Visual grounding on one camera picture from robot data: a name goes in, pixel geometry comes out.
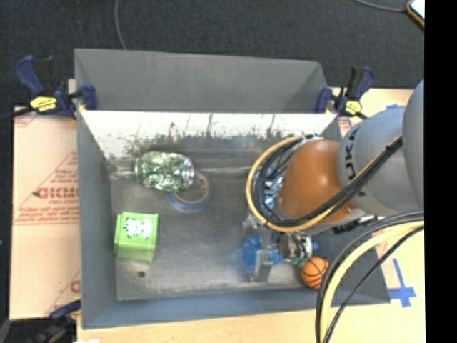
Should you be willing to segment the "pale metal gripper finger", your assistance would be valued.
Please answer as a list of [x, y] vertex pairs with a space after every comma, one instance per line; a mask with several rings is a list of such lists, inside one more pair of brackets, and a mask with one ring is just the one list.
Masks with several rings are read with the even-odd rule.
[[248, 280], [250, 282], [267, 282], [273, 262], [269, 259], [256, 260], [252, 272], [248, 273]]
[[261, 249], [269, 260], [273, 260], [273, 255], [276, 251], [273, 231], [265, 231], [262, 235], [262, 238], [263, 241], [261, 243]]

